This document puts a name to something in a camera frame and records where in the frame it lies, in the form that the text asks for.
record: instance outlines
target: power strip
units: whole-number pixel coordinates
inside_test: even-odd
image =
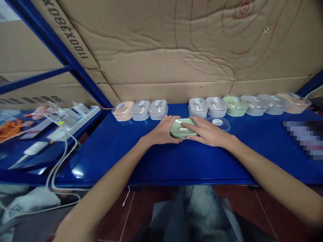
[[[66,128],[66,130],[71,134],[75,134],[83,125],[85,125],[91,118],[93,118],[98,112],[100,108],[98,106],[94,106],[90,109],[90,112],[86,116],[80,116],[77,120],[77,123],[71,128]],[[56,129],[53,133],[47,136],[48,139],[53,141],[65,141],[65,134],[63,128]]]

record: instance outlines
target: leg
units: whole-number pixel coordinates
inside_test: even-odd
[[[212,186],[180,187],[164,241],[238,241]]]
[[[193,242],[193,238],[194,236],[189,229],[184,210],[184,189],[180,187],[173,202],[171,216],[164,235],[164,242]]]
[[[238,241],[212,186],[188,186],[184,194],[195,241]]]

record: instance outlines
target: charger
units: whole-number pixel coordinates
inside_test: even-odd
[[[31,147],[29,147],[28,149],[26,149],[24,151],[24,154],[25,155],[22,158],[20,158],[14,165],[12,165],[11,167],[9,167],[8,170],[14,168],[16,165],[18,165],[19,163],[21,163],[23,160],[25,160],[29,156],[37,154],[39,151],[41,151],[47,145],[48,145],[48,142],[45,142],[45,141],[38,141],[38,142],[36,142]]]

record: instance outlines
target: white bag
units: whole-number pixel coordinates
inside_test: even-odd
[[[2,224],[7,223],[17,216],[22,216],[20,212],[37,212],[51,207],[59,206],[61,200],[55,193],[47,188],[37,187],[26,195],[15,198],[15,200],[7,207],[11,211],[5,210],[2,216]]]

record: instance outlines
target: floor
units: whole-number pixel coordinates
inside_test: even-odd
[[[235,212],[277,238],[279,242],[304,241],[305,226],[264,190],[248,186],[213,186],[219,197],[226,197]],[[155,202],[171,200],[177,187],[144,187],[141,191],[123,192],[102,220],[97,242],[128,242],[144,223],[150,223]]]

